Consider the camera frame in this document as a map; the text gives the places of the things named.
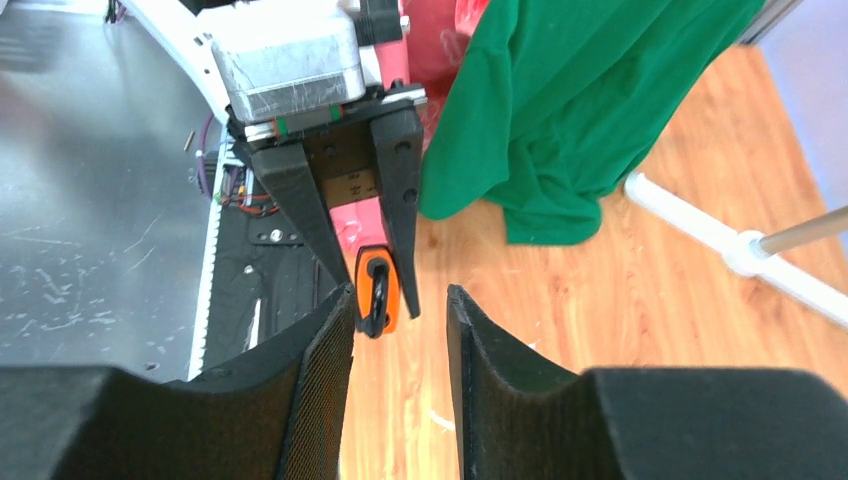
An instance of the metal sheet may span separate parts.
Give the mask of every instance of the metal sheet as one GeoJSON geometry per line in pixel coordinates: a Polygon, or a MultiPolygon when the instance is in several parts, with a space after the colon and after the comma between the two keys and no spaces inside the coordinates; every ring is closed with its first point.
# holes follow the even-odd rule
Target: metal sheet
{"type": "Polygon", "coordinates": [[[0,363],[185,378],[208,107],[132,19],[10,8],[0,37],[0,363]]]}

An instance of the orange handle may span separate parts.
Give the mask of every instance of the orange handle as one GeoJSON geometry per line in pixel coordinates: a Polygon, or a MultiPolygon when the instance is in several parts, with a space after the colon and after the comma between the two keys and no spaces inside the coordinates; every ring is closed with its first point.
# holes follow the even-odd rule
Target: orange handle
{"type": "Polygon", "coordinates": [[[394,332],[400,313],[400,281],[388,247],[372,245],[359,249],[355,278],[356,297],[363,321],[360,330],[371,338],[394,332]],[[385,320],[380,318],[383,308],[385,320]]]}

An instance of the wire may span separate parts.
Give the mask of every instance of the wire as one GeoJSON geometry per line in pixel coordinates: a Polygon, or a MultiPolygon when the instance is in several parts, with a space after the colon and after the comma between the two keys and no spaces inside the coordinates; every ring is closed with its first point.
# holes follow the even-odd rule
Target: wire
{"type": "Polygon", "coordinates": [[[280,210],[280,208],[279,207],[273,207],[270,210],[263,210],[263,209],[259,209],[259,208],[246,207],[244,205],[239,205],[239,210],[241,210],[244,213],[248,213],[250,215],[256,216],[256,217],[267,217],[269,215],[277,213],[280,210]]]}
{"type": "Polygon", "coordinates": [[[118,0],[109,0],[106,7],[106,15],[103,17],[104,23],[116,24],[126,17],[127,7],[118,0]]]}
{"type": "Polygon", "coordinates": [[[214,118],[215,116],[211,113],[206,118],[206,123],[203,124],[203,128],[200,130],[200,148],[194,153],[197,159],[197,176],[200,178],[200,190],[203,191],[203,195],[206,198],[212,198],[212,189],[209,188],[209,181],[206,179],[206,137],[209,135],[209,127],[212,126],[212,119],[214,118]]]}
{"type": "Polygon", "coordinates": [[[221,205],[228,205],[230,202],[237,203],[238,205],[244,205],[244,202],[250,201],[251,203],[269,203],[268,200],[271,200],[270,195],[231,195],[229,197],[225,196],[216,196],[219,199],[221,205]]]}

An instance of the bolt hole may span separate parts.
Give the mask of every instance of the bolt hole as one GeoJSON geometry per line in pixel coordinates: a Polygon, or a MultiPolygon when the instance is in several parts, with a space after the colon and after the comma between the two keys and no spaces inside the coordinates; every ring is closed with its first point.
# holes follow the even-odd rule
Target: bolt hole
{"type": "Polygon", "coordinates": [[[412,150],[412,144],[410,144],[409,142],[400,142],[395,145],[395,153],[400,154],[403,152],[408,152],[410,150],[412,150]]]}
{"type": "Polygon", "coordinates": [[[403,201],[406,203],[415,203],[418,201],[418,190],[410,188],[403,192],[403,201]]]}

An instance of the green shirt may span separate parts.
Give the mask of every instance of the green shirt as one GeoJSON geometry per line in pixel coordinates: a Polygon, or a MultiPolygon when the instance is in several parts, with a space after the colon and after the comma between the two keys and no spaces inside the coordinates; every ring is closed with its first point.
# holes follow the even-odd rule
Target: green shirt
{"type": "Polygon", "coordinates": [[[421,213],[483,197],[510,243],[573,245],[763,0],[491,0],[422,167],[421,213]]]}

